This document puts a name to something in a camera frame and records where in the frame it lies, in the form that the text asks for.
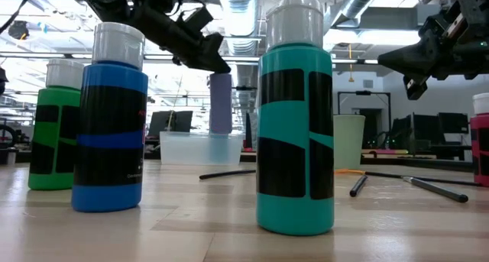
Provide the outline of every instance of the red paint bottle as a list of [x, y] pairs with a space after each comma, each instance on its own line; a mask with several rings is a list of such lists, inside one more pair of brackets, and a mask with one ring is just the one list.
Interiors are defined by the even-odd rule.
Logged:
[[474, 181], [489, 187], [489, 93], [474, 95], [471, 118], [472, 162]]

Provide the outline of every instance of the black label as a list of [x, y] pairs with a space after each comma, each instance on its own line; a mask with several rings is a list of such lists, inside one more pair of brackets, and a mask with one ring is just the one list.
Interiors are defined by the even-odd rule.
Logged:
[[58, 151], [56, 157], [57, 173], [73, 173], [76, 160], [76, 145], [66, 144], [58, 141]]
[[36, 121], [58, 122], [60, 109], [57, 105], [38, 105], [36, 107]]
[[279, 101], [304, 100], [304, 72], [280, 70], [261, 77], [260, 105]]
[[79, 127], [79, 107], [64, 105], [61, 109], [60, 137], [76, 140]]
[[259, 137], [257, 190], [273, 196], [304, 197], [306, 194], [304, 149], [282, 141]]
[[75, 185], [119, 186], [141, 183], [144, 149], [78, 146]]
[[332, 136], [332, 79], [319, 72], [309, 73], [309, 131]]
[[54, 148], [32, 142], [30, 173], [51, 174], [53, 172]]
[[472, 141], [477, 140], [477, 129], [471, 129], [471, 140]]
[[326, 199], [334, 195], [333, 149], [309, 140], [311, 199]]
[[146, 119], [147, 96], [115, 86], [88, 86], [80, 100], [80, 134], [140, 131]]
[[479, 150], [489, 151], [489, 128], [479, 128]]
[[489, 156], [479, 154], [480, 165], [481, 165], [481, 175], [489, 176]]

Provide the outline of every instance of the paint bottle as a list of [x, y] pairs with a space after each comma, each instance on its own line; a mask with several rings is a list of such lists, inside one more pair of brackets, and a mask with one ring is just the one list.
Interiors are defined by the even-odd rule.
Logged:
[[332, 62], [318, 0], [282, 0], [267, 13], [258, 83], [257, 223], [286, 235], [331, 229]]
[[80, 99], [79, 161], [72, 206], [110, 212], [141, 201], [147, 76], [144, 35], [125, 24], [96, 26]]
[[83, 67], [71, 60], [54, 59], [47, 64], [46, 88], [37, 96], [31, 189], [70, 189], [73, 184]]
[[474, 95], [471, 118], [472, 163], [474, 182], [489, 186], [489, 93]]

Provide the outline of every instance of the clear plastic tub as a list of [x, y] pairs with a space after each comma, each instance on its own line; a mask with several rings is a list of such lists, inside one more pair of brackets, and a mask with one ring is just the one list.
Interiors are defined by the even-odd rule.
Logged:
[[237, 166], [243, 135], [160, 132], [161, 163]]

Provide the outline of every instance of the background table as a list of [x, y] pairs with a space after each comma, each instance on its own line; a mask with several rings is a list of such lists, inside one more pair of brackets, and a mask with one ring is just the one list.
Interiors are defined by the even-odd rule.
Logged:
[[[240, 168], [253, 168], [243, 164]], [[470, 173], [400, 166], [364, 170], [471, 180]], [[228, 167], [144, 165], [136, 209], [87, 214], [70, 207], [70, 191], [29, 192], [28, 165], [0, 168], [0, 260], [86, 261], [488, 261], [489, 189], [453, 186], [453, 202], [400, 180], [335, 178], [335, 227], [291, 237], [255, 221], [255, 175], [199, 181]]]

